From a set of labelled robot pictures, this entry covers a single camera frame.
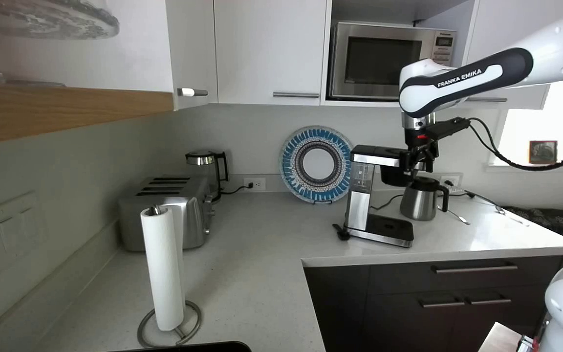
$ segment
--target metal base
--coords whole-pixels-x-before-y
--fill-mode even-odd
[[[393,246],[403,246],[409,248],[414,240],[412,232],[412,223],[401,221],[401,219],[391,219],[391,217],[377,217],[377,215],[368,215],[366,221],[366,230],[360,228],[346,228],[348,234],[383,242],[383,244],[393,244]]]
[[[182,346],[182,344],[186,344],[190,338],[194,338],[194,336],[197,334],[197,330],[199,330],[201,324],[203,324],[203,311],[199,309],[199,305],[195,305],[195,303],[192,303],[192,301],[186,301],[186,307],[190,307],[190,309],[194,311],[194,314],[195,314],[195,324],[194,324],[190,330],[184,330],[184,328],[186,328],[186,326],[184,326],[186,318],[184,318],[184,322],[174,328],[178,340],[176,340],[172,346]],[[149,324],[151,316],[154,316],[154,312],[156,312],[156,311],[151,309],[151,311],[143,316],[143,320],[141,320],[141,324],[139,324],[139,330],[137,330],[139,344],[141,344],[141,346],[147,346],[147,348],[168,348],[168,346],[162,346],[162,344],[149,342],[149,340],[145,338],[145,326]]]

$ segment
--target wall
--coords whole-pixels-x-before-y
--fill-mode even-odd
[[[483,117],[497,133],[502,111],[454,107],[438,119],[454,115]],[[205,105],[180,111],[174,119],[178,150],[221,146],[231,150],[235,174],[280,174],[280,150],[287,135],[303,125],[328,125],[352,142],[403,146],[397,109],[356,107],[272,107],[272,105]],[[487,166],[489,152],[471,131],[440,142],[436,172],[461,172],[463,187],[500,203],[563,207],[563,168],[553,172],[520,172]]]
[[[0,314],[113,226],[123,189],[172,168],[168,123],[154,117],[0,142],[0,203],[35,191],[43,230],[41,244],[0,271]]]

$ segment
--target microwave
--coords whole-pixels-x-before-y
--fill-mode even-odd
[[[454,43],[454,31],[338,21],[326,93],[330,99],[397,101],[401,68],[422,58],[450,66]]]

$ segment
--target white countertop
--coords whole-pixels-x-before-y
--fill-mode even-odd
[[[563,256],[563,236],[495,205],[452,197],[452,213],[412,221],[411,248],[338,240],[346,203],[309,205],[289,193],[238,193],[215,205],[205,246],[186,252],[186,295],[203,309],[192,340],[242,340],[256,352],[324,350],[303,266]],[[399,217],[395,201],[383,213]],[[41,350],[139,348],[152,307],[143,254],[121,252],[45,336]]]

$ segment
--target wall socket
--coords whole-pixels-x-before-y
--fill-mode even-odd
[[[440,174],[440,183],[444,181],[452,181],[454,187],[459,187],[461,185],[461,172],[444,172]]]
[[[248,191],[266,191],[266,178],[254,178],[254,176],[246,176],[242,185],[248,189]]]

